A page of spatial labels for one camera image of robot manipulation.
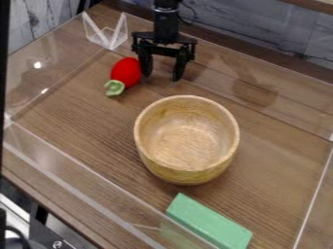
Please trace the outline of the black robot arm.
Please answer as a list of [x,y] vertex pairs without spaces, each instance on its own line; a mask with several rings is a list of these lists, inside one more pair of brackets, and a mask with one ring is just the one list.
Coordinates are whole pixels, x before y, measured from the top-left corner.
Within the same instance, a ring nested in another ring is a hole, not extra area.
[[153,55],[175,58],[172,80],[176,82],[187,62],[195,59],[198,40],[179,33],[179,4],[181,0],[153,0],[153,30],[132,31],[131,50],[140,62],[140,72],[149,77],[153,69]]

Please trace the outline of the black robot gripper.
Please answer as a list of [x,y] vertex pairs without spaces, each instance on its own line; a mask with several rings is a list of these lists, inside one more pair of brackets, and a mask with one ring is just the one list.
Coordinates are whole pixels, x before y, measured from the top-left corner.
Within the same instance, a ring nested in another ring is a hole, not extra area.
[[176,9],[153,9],[153,30],[132,31],[131,48],[136,52],[140,61],[141,74],[148,77],[152,73],[152,55],[176,57],[172,80],[176,82],[183,75],[187,62],[195,58],[194,38],[179,34]]

